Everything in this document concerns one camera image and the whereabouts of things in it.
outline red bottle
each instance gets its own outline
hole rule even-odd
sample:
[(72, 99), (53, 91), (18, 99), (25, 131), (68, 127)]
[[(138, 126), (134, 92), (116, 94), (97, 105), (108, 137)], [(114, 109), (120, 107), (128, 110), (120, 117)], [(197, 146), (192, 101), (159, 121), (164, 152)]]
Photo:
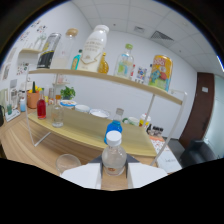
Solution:
[(37, 117), (38, 119), (46, 118), (46, 103), (43, 99), (43, 91), (40, 91), (40, 98), (37, 102)]

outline ceiling light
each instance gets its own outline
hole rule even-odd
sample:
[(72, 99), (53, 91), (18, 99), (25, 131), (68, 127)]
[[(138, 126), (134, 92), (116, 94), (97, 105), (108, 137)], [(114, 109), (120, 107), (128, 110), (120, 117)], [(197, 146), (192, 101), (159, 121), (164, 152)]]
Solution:
[(224, 68), (223, 68), (222, 62), (221, 62), (220, 59), (219, 59), (219, 56), (217, 56), (217, 58), (218, 58), (218, 61), (219, 61), (219, 63), (220, 63), (220, 66), (221, 66), (221, 68), (222, 68), (222, 71), (224, 72)]
[(138, 33), (144, 33), (145, 29), (139, 26), (135, 26), (134, 31)]

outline wall shelf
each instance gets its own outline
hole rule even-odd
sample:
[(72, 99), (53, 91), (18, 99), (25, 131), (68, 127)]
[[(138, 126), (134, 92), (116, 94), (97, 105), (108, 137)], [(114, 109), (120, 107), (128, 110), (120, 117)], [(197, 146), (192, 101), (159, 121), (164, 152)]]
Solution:
[(42, 51), (35, 50), (32, 48), (23, 48), (20, 53), (31, 53), (31, 54), (40, 54)]
[(182, 102), (183, 102), (182, 100), (179, 100), (178, 98), (168, 94), (165, 90), (159, 89), (157, 87), (146, 86), (140, 83), (133, 82), (131, 80), (115, 77), (112, 75), (96, 73), (96, 72), (70, 70), (70, 69), (37, 69), (37, 70), (30, 71), (29, 74), (65, 74), (65, 75), (77, 75), (82, 77), (97, 78), (101, 80), (124, 84), (124, 85), (134, 87), (137, 89), (145, 90), (147, 92), (150, 92), (157, 96), (165, 98), (171, 102), (174, 102), (178, 105), (182, 105)]
[[(46, 119), (39, 120), (36, 112), (29, 114), (28, 118), (50, 132), (80, 145), (100, 151), (107, 146), (104, 143), (104, 135), (111, 120), (65, 108), (64, 125), (55, 128), (51, 122), (51, 107), (48, 106), (46, 109)], [(156, 156), (156, 151), (144, 128), (124, 123), (122, 127), (121, 145), (127, 153), (147, 157)]]

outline wooden countertop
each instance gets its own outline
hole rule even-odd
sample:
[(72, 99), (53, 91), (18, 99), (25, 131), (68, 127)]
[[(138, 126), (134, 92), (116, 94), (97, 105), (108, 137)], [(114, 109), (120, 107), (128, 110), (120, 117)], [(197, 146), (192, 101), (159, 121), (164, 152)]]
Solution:
[[(28, 109), (28, 113), (35, 111), (35, 109)], [(48, 129), (33, 121), (30, 121), (30, 127), (34, 142), (37, 142), (49, 132)], [(10, 122), (4, 122), (3, 126), (0, 127), (0, 143), (7, 159), (34, 165), (53, 175), (58, 175), (55, 162), (62, 154), (68, 153), (77, 156), (82, 165), (102, 154), (100, 150), (69, 141), (54, 133), (48, 135), (37, 147), (33, 146), (28, 132), (25, 112), (22, 112), (20, 116)], [(141, 163), (148, 165), (154, 159), (154, 156), (134, 155), (134, 157)], [(103, 171), (101, 189), (109, 191), (128, 189), (126, 172), (124, 171), (120, 176), (111, 177)]]

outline brown door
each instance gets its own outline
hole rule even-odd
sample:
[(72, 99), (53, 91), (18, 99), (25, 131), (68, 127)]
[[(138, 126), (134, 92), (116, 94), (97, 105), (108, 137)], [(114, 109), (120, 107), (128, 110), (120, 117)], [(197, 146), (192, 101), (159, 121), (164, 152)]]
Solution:
[(202, 139), (212, 113), (214, 102), (214, 75), (197, 73), (197, 87), (193, 107), (179, 142), (186, 148), (192, 139)]

